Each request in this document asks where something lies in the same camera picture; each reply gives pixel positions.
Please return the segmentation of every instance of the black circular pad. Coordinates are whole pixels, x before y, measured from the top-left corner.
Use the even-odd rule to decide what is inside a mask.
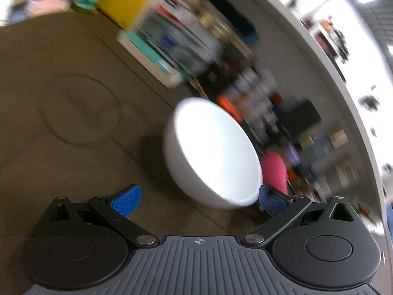
[[[307,252],[313,257],[327,262],[341,261],[352,253],[351,244],[338,236],[322,235],[310,239],[306,244]]]
[[[94,242],[84,236],[62,236],[55,239],[48,247],[49,254],[61,262],[79,261],[94,250]]]
[[[79,289],[109,278],[124,264],[127,243],[105,227],[82,225],[67,236],[29,237],[22,265],[36,283],[56,289]]]
[[[272,255],[288,277],[310,287],[347,289],[368,282],[380,251],[360,219],[318,220],[283,232]]]

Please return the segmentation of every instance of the metal rivet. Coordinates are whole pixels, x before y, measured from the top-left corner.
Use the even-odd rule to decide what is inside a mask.
[[[136,241],[141,245],[152,245],[156,240],[153,235],[141,235],[136,238]]]
[[[248,234],[244,237],[244,240],[250,244],[259,244],[262,243],[265,239],[262,235],[259,234]]]

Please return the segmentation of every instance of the blue gripper pad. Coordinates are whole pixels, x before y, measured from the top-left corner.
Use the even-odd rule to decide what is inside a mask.
[[[263,209],[272,217],[276,216],[289,206],[286,200],[269,190],[264,185],[262,185],[259,189],[258,200]]]
[[[128,217],[141,203],[141,198],[141,187],[135,185],[116,197],[111,203],[111,208],[124,217]]]

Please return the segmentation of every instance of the orange object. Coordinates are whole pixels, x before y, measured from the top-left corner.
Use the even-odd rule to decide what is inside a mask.
[[[329,22],[328,21],[322,21],[321,22],[321,25],[322,25],[322,27],[326,30],[326,31],[329,31],[330,29],[331,29],[331,26],[330,26],[330,24],[329,24]]]
[[[169,19],[171,19],[172,21],[176,22],[176,24],[180,27],[183,27],[184,24],[181,23],[179,21],[179,19],[177,17],[175,17],[173,14],[171,14],[170,12],[168,12],[166,9],[164,9],[161,5],[159,6],[155,6],[154,10],[156,10],[157,12],[159,12],[160,14],[162,14],[164,17],[167,17]]]
[[[270,97],[270,101],[272,101],[272,103],[275,104],[275,105],[279,105],[284,100],[282,99],[280,94],[278,94],[277,92],[274,92],[272,94],[272,96]]]
[[[290,182],[294,182],[298,179],[299,177],[295,174],[295,172],[293,171],[293,169],[290,169],[288,171],[288,180]]]
[[[236,120],[237,123],[243,122],[243,117],[239,111],[232,105],[232,103],[224,94],[217,96],[216,103],[225,111],[227,111]]]

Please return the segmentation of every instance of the white bowl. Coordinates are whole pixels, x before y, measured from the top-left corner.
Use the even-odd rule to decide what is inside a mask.
[[[173,180],[194,200],[216,208],[257,201],[258,156],[240,125],[218,105],[198,97],[182,100],[166,126],[163,149]]]

